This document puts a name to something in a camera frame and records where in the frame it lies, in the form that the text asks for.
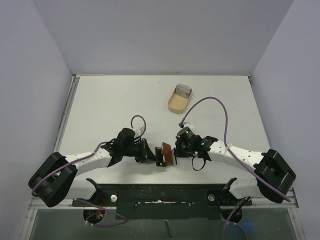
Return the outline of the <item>brown leather card holder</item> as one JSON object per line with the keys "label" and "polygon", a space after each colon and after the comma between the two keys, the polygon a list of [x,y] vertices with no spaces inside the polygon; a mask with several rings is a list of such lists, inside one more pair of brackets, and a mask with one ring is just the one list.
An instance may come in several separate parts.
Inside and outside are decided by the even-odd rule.
{"label": "brown leather card holder", "polygon": [[164,156],[164,161],[167,163],[168,166],[173,166],[173,154],[172,154],[172,148],[168,143],[162,142],[161,146],[162,148],[162,154]]}

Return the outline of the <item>black credit card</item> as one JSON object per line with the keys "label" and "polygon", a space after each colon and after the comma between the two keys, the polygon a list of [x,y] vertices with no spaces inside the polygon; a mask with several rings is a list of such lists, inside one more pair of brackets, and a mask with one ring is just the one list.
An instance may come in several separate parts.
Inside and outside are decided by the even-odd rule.
{"label": "black credit card", "polygon": [[161,147],[155,148],[155,157],[156,157],[156,166],[157,167],[166,167],[167,163],[165,162],[164,155],[162,153]]}

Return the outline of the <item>silver striped credit card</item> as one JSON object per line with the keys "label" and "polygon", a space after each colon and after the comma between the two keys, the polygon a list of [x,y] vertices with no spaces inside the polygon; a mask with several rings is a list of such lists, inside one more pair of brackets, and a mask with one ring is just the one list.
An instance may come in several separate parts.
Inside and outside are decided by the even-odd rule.
{"label": "silver striped credit card", "polygon": [[177,157],[176,157],[176,148],[172,150],[172,160],[173,160],[173,166],[175,167],[177,165]]}

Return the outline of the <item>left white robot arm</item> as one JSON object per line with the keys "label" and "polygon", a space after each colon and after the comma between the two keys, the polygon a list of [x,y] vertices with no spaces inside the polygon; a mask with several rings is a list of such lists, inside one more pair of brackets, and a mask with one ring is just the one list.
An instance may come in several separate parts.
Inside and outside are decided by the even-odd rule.
{"label": "left white robot arm", "polygon": [[31,194],[49,208],[64,199],[84,199],[92,206],[99,204],[101,187],[93,179],[79,179],[80,175],[114,166],[124,157],[134,158],[139,164],[159,164],[147,140],[135,135],[132,129],[123,128],[117,137],[99,143],[93,151],[74,155],[50,154],[28,182]]}

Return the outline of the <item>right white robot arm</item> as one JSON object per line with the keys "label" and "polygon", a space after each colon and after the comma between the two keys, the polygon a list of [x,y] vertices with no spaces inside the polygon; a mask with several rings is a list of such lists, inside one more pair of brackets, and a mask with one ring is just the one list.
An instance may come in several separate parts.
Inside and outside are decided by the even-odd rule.
{"label": "right white robot arm", "polygon": [[288,201],[287,193],[297,175],[278,151],[259,152],[226,145],[215,137],[194,134],[189,127],[182,128],[175,138],[174,155],[177,158],[221,162],[253,175],[253,180],[236,179],[222,192],[227,204],[259,196],[277,204]]}

